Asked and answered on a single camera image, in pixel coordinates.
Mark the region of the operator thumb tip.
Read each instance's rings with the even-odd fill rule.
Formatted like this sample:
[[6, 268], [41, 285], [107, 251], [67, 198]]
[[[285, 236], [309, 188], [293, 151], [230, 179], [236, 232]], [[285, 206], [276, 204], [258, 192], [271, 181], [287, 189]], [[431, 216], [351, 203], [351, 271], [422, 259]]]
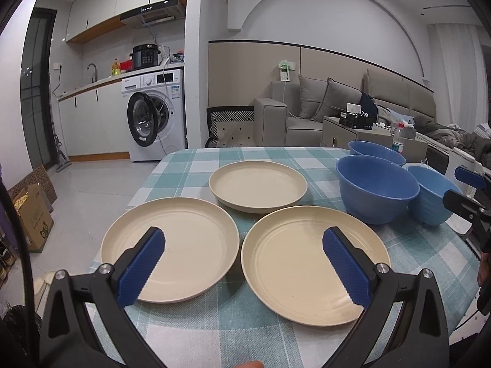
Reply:
[[240, 364], [235, 368], [264, 368], [264, 365], [261, 361], [248, 361], [247, 363]]

